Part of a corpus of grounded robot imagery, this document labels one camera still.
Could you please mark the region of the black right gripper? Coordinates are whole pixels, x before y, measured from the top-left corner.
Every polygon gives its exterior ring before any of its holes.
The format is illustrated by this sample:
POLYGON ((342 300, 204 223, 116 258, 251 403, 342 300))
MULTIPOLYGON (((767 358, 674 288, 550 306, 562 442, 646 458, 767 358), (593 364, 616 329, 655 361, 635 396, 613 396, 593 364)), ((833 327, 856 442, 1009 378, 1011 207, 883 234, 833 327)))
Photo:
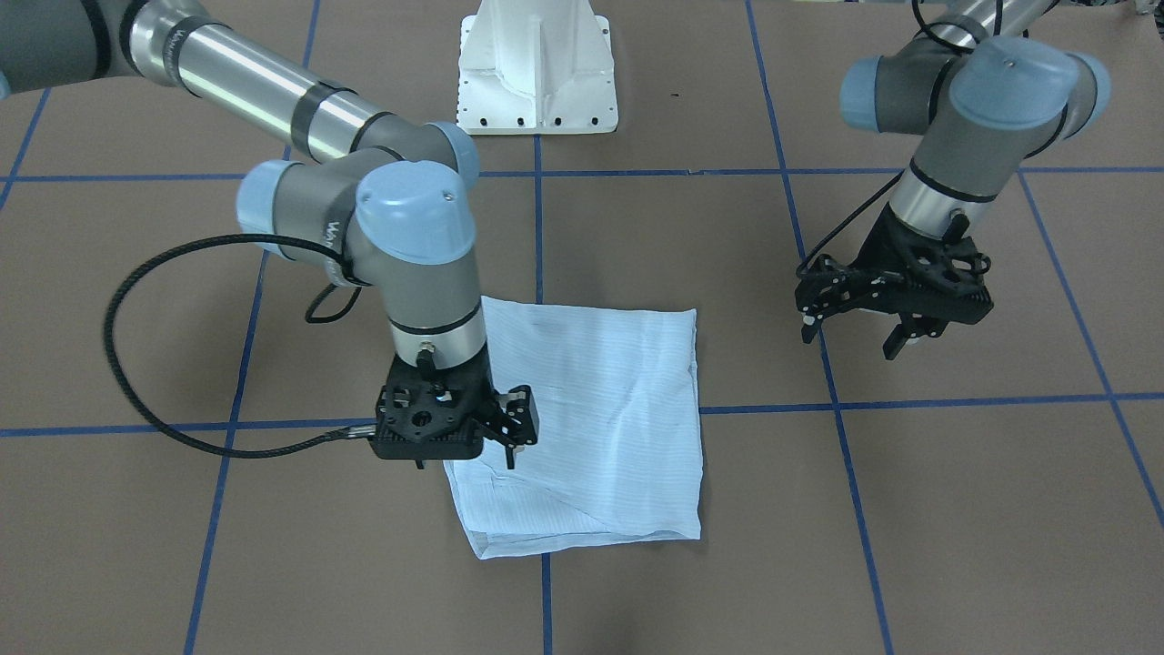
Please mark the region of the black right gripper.
POLYGON ((418 354, 418 365, 393 356, 376 403, 372 453, 382 460, 413 460, 424 471, 428 460, 477 458, 487 440, 494 440, 512 471, 519 449, 539 440, 531 386, 495 390, 487 349, 454 368, 436 368, 433 353, 418 354))

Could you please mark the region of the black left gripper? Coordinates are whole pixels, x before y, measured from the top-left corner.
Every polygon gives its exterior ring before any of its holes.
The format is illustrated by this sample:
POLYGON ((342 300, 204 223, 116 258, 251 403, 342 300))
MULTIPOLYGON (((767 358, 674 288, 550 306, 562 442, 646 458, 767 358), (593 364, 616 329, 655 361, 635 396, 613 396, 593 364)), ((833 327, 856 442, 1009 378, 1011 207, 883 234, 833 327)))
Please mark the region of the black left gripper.
POLYGON ((824 319, 866 309, 897 316, 882 344, 885 359, 923 337, 937 339, 947 323, 974 325, 994 307, 985 283, 992 261, 968 236, 968 213, 953 211, 938 237, 914 232, 883 207, 851 264, 823 248, 856 220, 858 207, 828 232, 797 268, 795 302, 802 312, 803 344, 818 339, 824 319))

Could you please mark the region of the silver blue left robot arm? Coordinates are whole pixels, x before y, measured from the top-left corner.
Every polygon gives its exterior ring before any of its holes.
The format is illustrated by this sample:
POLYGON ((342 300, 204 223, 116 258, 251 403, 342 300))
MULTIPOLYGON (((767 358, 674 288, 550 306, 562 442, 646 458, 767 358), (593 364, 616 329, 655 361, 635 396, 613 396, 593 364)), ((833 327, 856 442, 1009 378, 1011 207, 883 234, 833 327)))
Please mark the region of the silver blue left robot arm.
POLYGON ((870 235, 843 262, 814 247, 799 262, 801 337, 824 320, 867 311, 897 316, 882 346, 894 359, 949 323, 973 325, 993 309, 992 261, 973 241, 977 223, 1024 161, 1072 138, 1102 115, 1109 71, 1093 55, 1031 40, 1051 1, 953 1, 939 17, 911 10, 915 36, 894 55, 857 60, 839 92, 856 129, 920 136, 901 173, 880 188, 870 235))

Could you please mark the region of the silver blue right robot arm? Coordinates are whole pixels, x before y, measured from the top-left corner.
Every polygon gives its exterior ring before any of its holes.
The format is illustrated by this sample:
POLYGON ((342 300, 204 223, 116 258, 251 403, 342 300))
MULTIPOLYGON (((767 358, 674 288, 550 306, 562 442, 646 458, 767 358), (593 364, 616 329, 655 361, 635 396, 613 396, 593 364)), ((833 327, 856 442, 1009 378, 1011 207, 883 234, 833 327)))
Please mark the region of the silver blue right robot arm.
POLYGON ((457 124, 412 124, 274 54, 217 21, 198 1, 5 1, 3 97, 87 80, 137 76, 187 92, 256 126, 304 161, 267 161, 236 195, 240 233, 158 254, 121 283, 101 339, 111 372, 146 422, 176 442, 223 458, 278 458, 338 440, 364 439, 375 456, 478 458, 499 444, 506 465, 537 444, 535 394, 494 386, 469 194, 480 154, 457 124), (125 373, 114 328, 129 291, 175 258, 235 244, 320 266, 333 291, 379 291, 395 355, 365 426, 296 444, 236 450, 164 422, 125 373))

